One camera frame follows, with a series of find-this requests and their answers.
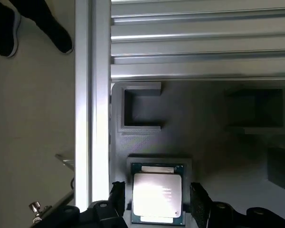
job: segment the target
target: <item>black mechanical arm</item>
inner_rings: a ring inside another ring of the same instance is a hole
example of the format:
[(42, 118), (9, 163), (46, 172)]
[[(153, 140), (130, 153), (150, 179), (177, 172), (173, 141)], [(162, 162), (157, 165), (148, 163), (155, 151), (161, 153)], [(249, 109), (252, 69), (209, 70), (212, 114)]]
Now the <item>black mechanical arm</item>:
[[(213, 202), (199, 183), (190, 186), (190, 212), (199, 228), (285, 228), (285, 219), (264, 208), (236, 212), (229, 204)], [(73, 206), (57, 208), (33, 228), (127, 228), (123, 219), (125, 183), (115, 182), (106, 201), (93, 203), (83, 213)]]

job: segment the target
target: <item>person's leg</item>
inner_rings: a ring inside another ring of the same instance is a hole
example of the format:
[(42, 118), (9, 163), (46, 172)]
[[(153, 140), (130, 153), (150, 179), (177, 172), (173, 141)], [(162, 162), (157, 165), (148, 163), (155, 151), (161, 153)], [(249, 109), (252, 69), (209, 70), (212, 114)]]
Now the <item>person's leg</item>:
[(12, 57), (18, 48), (17, 30), (21, 21), (18, 12), (0, 3), (0, 55)]
[(71, 53), (73, 43), (68, 32), (56, 21), (45, 0), (9, 0), (19, 13), (31, 20), (47, 34), (64, 54)]

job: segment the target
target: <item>metal bolt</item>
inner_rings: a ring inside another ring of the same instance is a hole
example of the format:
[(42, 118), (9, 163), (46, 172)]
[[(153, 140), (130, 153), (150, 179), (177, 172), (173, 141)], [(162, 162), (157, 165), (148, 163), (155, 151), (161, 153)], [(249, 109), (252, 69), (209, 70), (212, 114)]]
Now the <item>metal bolt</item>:
[(36, 223), (39, 223), (40, 221), (42, 221), (42, 219), (40, 217), (35, 217), (33, 219), (33, 223), (36, 224)]
[(33, 202), (31, 203), (29, 206), (28, 206), (34, 213), (39, 213), (40, 211), (40, 208), (41, 208), (41, 205), (38, 201), (36, 202)]
[(220, 208), (220, 209), (225, 209), (225, 208), (226, 208), (226, 205), (223, 204), (223, 203), (218, 203), (218, 204), (217, 204), (217, 207)]

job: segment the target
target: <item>sneaker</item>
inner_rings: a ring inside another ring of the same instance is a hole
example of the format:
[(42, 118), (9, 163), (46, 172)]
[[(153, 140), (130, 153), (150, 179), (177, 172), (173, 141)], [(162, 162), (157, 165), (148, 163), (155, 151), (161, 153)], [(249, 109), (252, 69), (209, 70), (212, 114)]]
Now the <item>sneaker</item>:
[(70, 54), (73, 51), (74, 45), (69, 33), (52, 15), (39, 22), (35, 21), (35, 23), (51, 39), (60, 52)]
[(17, 11), (6, 8), (0, 15), (0, 55), (10, 58), (18, 49), (17, 31), (21, 15)]

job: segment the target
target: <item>white shoe sole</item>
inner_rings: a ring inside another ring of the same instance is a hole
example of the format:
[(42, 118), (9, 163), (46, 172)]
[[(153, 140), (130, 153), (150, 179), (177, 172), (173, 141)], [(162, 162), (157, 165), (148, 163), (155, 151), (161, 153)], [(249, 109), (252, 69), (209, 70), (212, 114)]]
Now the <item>white shoe sole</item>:
[(70, 54), (70, 53), (72, 53), (73, 51), (74, 51), (74, 42), (72, 41), (72, 43), (73, 43), (73, 45), (72, 45), (72, 49), (70, 49), (69, 51), (67, 51), (66, 53), (63, 53), (62, 52), (62, 54), (64, 54), (64, 55), (68, 55), (68, 54)]
[(7, 58), (14, 56), (15, 53), (17, 52), (17, 49), (18, 49), (17, 31), (18, 31), (19, 25), (21, 23), (21, 15), (17, 11), (14, 11), (14, 16), (15, 16), (14, 25), (13, 25), (14, 48), (13, 48), (12, 52), (10, 53), (10, 55), (7, 56)]

